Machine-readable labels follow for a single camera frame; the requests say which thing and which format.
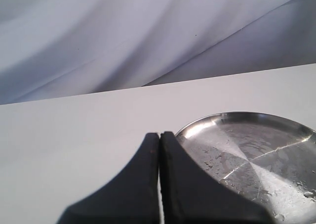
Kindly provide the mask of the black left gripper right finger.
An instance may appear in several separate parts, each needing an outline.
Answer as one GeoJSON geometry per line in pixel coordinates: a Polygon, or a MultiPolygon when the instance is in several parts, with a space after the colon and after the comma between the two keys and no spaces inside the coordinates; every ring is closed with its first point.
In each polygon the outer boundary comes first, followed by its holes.
{"type": "Polygon", "coordinates": [[[264,207],[210,177],[172,132],[164,132],[160,137],[159,177],[166,224],[268,223],[264,207]]]}

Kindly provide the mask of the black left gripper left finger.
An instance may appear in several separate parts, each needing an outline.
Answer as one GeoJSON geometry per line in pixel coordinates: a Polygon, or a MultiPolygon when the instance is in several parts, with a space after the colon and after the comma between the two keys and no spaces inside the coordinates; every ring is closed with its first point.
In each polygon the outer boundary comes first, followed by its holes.
{"type": "Polygon", "coordinates": [[[99,190],[70,205],[60,224],[158,224],[156,133],[145,135],[129,163],[99,190]]]}

